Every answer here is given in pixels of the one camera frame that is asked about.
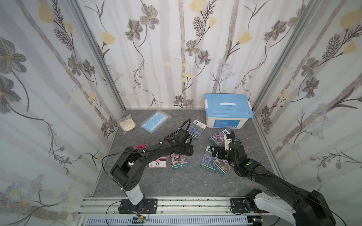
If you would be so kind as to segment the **pink cosmos seed packet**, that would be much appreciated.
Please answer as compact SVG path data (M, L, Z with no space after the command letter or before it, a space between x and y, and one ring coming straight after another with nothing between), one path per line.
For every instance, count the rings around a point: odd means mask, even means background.
M225 146L225 137L230 133L227 130L223 130L217 134L212 135L209 140L212 142L213 146L224 147Z
M232 169L232 166L229 164L227 160L220 160L215 158L213 160L213 165L215 166L216 170L222 175L227 174L227 172L229 172Z

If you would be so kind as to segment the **white back-side seed packet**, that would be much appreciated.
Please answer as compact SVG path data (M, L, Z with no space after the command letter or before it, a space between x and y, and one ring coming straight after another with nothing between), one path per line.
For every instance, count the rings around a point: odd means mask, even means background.
M171 154L171 168L182 169L189 166L189 161L185 155Z

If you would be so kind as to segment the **hollyhock seed packet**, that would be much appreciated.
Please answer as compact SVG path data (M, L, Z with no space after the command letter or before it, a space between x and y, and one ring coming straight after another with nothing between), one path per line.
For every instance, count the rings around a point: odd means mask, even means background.
M167 157L163 156L163 157L160 157L160 158L150 162L149 168L163 169L163 168L166 168L166 164L167 164Z
M144 144L137 145L137 146L135 147L135 149L136 149L136 150L145 149L145 148L147 148L148 146L150 146L149 143L144 143Z

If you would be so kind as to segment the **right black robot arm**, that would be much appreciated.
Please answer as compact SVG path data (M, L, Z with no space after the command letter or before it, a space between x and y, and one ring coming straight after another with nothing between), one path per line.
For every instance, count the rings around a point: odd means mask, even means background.
M241 178L261 184L274 196L253 189L245 199L247 211L266 211L280 217L294 226L334 226L333 217L324 196L299 188L276 176L258 161L248 158L240 141L231 142L226 150L223 147L209 147L213 157L226 160Z

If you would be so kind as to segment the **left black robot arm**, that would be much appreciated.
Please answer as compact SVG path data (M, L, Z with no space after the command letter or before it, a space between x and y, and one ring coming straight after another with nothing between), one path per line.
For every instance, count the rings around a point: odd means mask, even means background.
M146 205L146 198L139 186L140 179L145 168L160 157L171 154L193 155L191 135L186 131L179 131L176 134L161 139L157 144L144 149L128 147L121 153L110 175L123 189L128 199L128 210L142 212Z

